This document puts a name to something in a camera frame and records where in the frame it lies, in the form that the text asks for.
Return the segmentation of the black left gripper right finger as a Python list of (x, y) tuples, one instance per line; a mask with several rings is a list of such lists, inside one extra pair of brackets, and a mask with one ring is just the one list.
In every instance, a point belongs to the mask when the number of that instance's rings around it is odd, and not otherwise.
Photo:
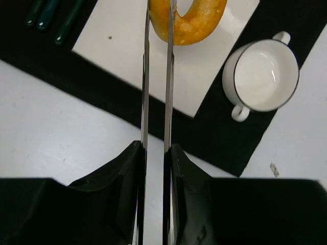
[(315, 180), (212, 177), (173, 144), (165, 244), (326, 244), (326, 190)]

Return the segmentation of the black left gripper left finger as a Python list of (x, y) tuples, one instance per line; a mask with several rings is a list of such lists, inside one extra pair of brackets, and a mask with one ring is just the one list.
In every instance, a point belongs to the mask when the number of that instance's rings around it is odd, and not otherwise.
[(133, 141), (92, 173), (1, 179), (1, 244), (131, 244), (143, 146)]

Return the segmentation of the metal tongs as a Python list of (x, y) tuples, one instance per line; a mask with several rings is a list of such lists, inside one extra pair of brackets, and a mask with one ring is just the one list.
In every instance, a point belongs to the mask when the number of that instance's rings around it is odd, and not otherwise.
[(144, 213), (146, 197), (147, 149), (148, 135), (151, 134), (164, 141), (163, 159), (163, 217), (162, 244), (171, 242), (171, 138), (173, 116), (173, 87), (174, 87), (174, 23), (177, 1), (169, 1), (168, 5), (168, 35), (166, 53), (166, 98), (164, 103), (149, 96), (150, 85), (150, 1), (147, 1), (142, 81), (142, 114), (141, 114), (141, 168), (138, 181), (137, 216), (135, 243), (144, 244)]

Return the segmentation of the yellow ring donut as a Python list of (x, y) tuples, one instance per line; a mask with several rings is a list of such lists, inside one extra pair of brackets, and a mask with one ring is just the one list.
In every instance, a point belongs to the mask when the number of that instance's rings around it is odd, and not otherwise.
[[(175, 12), (174, 44), (192, 45), (207, 38), (219, 24), (227, 0), (193, 1), (184, 16)], [(150, 1), (150, 20), (156, 35), (168, 41), (170, 1)]]

